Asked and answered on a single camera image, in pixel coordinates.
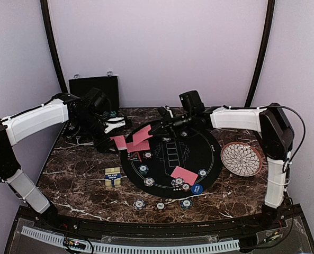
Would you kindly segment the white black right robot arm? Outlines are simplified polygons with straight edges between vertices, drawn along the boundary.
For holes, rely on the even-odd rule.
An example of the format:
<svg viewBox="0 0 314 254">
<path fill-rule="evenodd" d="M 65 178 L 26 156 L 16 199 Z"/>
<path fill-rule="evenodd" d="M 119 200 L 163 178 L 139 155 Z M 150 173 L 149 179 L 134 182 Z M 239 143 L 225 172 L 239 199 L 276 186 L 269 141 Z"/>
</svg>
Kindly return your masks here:
<svg viewBox="0 0 314 254">
<path fill-rule="evenodd" d="M 183 106 L 185 115 L 164 116 L 148 132 L 153 136 L 175 136 L 176 131 L 187 125 L 213 129 L 245 129 L 257 132 L 267 157 L 268 178 L 264 204 L 278 208 L 284 200 L 288 183 L 287 171 L 293 159 L 294 130 L 278 103 L 269 106 L 241 108 L 218 106 L 205 108 L 202 103 Z"/>
</svg>

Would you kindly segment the blue small blind button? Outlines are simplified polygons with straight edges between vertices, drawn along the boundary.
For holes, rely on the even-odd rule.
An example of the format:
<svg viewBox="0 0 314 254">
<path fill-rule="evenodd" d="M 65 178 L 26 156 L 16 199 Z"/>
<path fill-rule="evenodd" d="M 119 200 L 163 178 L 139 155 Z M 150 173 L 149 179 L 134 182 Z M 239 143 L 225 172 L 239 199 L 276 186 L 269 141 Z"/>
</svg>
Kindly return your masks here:
<svg viewBox="0 0 314 254">
<path fill-rule="evenodd" d="M 192 192 L 194 195 L 200 195 L 200 194 L 202 194 L 202 192 L 203 192 L 203 187 L 202 187 L 200 184 L 194 184 L 194 185 L 191 187 L 191 192 Z"/>
</svg>

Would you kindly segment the brown white chip stack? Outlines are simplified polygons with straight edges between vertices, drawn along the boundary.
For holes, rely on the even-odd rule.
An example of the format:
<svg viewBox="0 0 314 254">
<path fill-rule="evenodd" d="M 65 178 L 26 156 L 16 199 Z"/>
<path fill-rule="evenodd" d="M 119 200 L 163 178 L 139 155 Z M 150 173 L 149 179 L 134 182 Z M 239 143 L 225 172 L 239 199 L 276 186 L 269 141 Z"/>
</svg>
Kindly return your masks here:
<svg viewBox="0 0 314 254">
<path fill-rule="evenodd" d="M 163 202 L 158 202 L 156 205 L 155 205 L 155 209 L 159 212 L 161 211 L 164 211 L 165 209 L 165 204 Z"/>
</svg>

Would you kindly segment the green chips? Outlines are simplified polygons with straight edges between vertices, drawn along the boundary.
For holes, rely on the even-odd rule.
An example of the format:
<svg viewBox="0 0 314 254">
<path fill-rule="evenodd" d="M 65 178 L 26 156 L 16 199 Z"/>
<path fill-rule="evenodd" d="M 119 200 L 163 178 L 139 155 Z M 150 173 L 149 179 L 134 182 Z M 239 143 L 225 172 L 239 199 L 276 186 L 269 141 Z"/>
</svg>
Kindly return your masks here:
<svg viewBox="0 0 314 254">
<path fill-rule="evenodd" d="M 198 175 L 201 177 L 205 177 L 208 174 L 208 172 L 205 169 L 200 169 L 198 171 Z"/>
<path fill-rule="evenodd" d="M 148 173 L 148 171 L 149 171 L 149 168 L 148 168 L 147 165 L 142 164 L 142 165 L 140 165 L 140 166 L 138 167 L 138 172 L 139 172 L 141 175 L 146 175 L 146 174 Z"/>
</svg>

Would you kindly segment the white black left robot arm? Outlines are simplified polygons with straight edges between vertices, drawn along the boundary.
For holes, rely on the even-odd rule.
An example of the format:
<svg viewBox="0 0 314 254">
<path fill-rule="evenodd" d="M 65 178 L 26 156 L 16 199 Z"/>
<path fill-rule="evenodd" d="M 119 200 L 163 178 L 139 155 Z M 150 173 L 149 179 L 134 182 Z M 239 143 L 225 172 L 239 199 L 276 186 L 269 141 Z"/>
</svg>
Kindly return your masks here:
<svg viewBox="0 0 314 254">
<path fill-rule="evenodd" d="M 62 219 L 52 211 L 54 205 L 22 170 L 13 146 L 48 127 L 74 121 L 93 138 L 99 152 L 110 152 L 114 142 L 109 133 L 119 127 L 123 118 L 103 122 L 97 115 L 104 100 L 99 89 L 91 90 L 82 98 L 59 93 L 37 107 L 0 119 L 0 181 L 6 182 L 23 201 L 42 214 L 41 222 L 51 231 L 60 229 Z"/>
</svg>

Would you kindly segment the red backed card deck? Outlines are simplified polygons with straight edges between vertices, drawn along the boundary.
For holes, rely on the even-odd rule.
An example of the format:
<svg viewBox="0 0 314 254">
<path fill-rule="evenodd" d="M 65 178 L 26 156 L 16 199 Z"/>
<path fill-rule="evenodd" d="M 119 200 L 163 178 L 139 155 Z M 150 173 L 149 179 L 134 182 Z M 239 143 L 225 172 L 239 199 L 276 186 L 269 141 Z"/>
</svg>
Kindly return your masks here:
<svg viewBox="0 0 314 254">
<path fill-rule="evenodd" d="M 114 140 L 115 145 L 119 151 L 127 150 L 127 144 L 123 135 L 114 136 L 111 139 Z"/>
</svg>

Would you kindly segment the blue white chip stack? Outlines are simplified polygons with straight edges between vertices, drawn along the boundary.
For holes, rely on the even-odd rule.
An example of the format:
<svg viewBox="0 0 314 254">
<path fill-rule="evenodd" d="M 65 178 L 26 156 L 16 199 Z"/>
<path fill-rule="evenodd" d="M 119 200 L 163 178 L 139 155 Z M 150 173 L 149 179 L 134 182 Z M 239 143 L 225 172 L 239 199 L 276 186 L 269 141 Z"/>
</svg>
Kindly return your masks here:
<svg viewBox="0 0 314 254">
<path fill-rule="evenodd" d="M 142 199 L 137 199 L 133 203 L 133 207 L 135 210 L 140 211 L 145 208 L 145 201 Z"/>
</svg>

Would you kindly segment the green blue chip stack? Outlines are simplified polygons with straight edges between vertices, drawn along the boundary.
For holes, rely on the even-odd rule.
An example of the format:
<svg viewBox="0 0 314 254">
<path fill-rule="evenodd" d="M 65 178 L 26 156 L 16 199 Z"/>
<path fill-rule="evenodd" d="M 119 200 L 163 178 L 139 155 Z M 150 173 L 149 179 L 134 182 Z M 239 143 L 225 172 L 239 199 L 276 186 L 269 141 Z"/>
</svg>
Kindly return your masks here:
<svg viewBox="0 0 314 254">
<path fill-rule="evenodd" d="M 180 207 L 184 210 L 188 210 L 192 207 L 193 203 L 191 200 L 189 199 L 184 199 L 184 200 L 181 200 L 180 202 Z"/>
</svg>

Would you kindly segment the red card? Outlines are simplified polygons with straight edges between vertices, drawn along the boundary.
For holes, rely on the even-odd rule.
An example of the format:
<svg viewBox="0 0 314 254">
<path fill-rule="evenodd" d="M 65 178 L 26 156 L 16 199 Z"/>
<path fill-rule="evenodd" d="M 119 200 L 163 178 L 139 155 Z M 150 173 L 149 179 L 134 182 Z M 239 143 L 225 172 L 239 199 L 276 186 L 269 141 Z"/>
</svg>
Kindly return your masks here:
<svg viewBox="0 0 314 254">
<path fill-rule="evenodd" d="M 132 140 L 133 140 L 133 145 L 136 146 L 140 144 L 141 142 L 145 141 L 146 139 L 149 139 L 152 137 L 152 135 L 149 134 L 149 131 L 151 130 L 151 125 L 147 125 L 140 129 L 138 132 L 133 134 Z"/>
<path fill-rule="evenodd" d="M 181 178 L 184 180 L 185 183 L 189 184 L 190 186 L 194 185 L 198 178 L 198 174 L 189 171 L 185 168 L 180 166 L 176 166 L 173 172 L 171 173 L 171 177 L 173 178 Z"/>
<path fill-rule="evenodd" d="M 132 152 L 136 152 L 136 151 L 146 151 L 146 150 L 150 149 L 148 140 L 145 140 L 145 141 L 143 141 L 143 142 L 141 142 L 135 146 L 133 145 L 132 142 L 130 142 L 130 143 L 127 143 L 126 146 L 127 146 L 127 152 L 128 153 L 132 153 Z"/>
</svg>

